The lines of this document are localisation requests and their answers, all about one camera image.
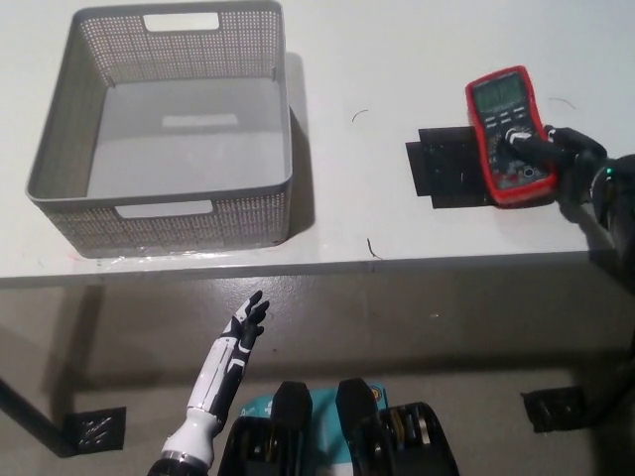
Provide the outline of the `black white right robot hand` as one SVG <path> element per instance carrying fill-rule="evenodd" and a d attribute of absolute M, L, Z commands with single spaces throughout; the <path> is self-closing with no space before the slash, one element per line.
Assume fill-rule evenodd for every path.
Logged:
<path fill-rule="evenodd" d="M 569 127 L 545 125 L 544 132 L 546 138 L 510 129 L 505 143 L 524 162 L 556 174 L 559 202 L 580 205 L 588 201 L 591 183 L 608 160 L 605 148 Z"/>

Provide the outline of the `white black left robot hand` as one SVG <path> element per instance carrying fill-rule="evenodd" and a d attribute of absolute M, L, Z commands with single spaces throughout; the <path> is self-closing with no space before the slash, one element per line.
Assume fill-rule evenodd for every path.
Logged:
<path fill-rule="evenodd" d="M 230 317 L 213 341 L 192 388 L 185 421 L 170 435 L 161 456 L 207 470 L 214 460 L 213 441 L 222 432 L 244 377 L 270 303 L 256 292 Z"/>

